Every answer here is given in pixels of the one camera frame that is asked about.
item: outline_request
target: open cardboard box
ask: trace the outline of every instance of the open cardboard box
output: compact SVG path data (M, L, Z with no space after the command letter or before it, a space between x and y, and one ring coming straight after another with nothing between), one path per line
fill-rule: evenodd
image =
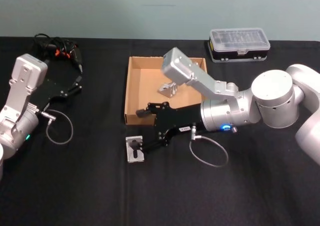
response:
M204 58L191 58L197 62L201 69L207 72ZM125 92L124 119L127 125L153 125L155 115L139 118L136 111L145 109L150 103L169 102L171 108L180 108L201 103L205 98L192 87L185 84L178 86L176 94L168 98L158 89L164 83L171 83L161 71L163 57L137 57L129 58L128 75Z

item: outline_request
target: blue led light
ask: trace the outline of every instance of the blue led light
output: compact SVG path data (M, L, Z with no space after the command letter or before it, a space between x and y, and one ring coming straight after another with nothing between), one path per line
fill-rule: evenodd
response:
M232 128L232 126L229 125L229 124L223 124L223 125L220 126L220 129L222 131L228 131L228 130L231 130L231 128Z

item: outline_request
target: label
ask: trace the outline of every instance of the label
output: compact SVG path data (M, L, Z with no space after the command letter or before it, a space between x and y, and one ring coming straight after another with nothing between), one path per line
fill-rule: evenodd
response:
M210 40L210 48L211 50L214 50L214 45L212 45L212 41Z
M190 126L181 127L181 128L179 128L179 130L180 130L180 132L184 132L184 131L191 130L191 127Z

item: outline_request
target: plastic storage case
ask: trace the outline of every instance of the plastic storage case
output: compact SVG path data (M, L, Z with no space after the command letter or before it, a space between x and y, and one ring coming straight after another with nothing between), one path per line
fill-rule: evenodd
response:
M270 43L261 28L213 29L208 47L216 63L263 61Z

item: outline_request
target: metal bracket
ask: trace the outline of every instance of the metal bracket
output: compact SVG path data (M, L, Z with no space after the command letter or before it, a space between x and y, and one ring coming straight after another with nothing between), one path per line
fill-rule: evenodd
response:
M176 91L178 90L178 86L176 83L172 82L172 83L165 83L163 84L158 92L168 98L173 97L176 94Z
M126 156L128 163L143 162L145 155L140 150L143 143L142 136L130 136L125 138Z

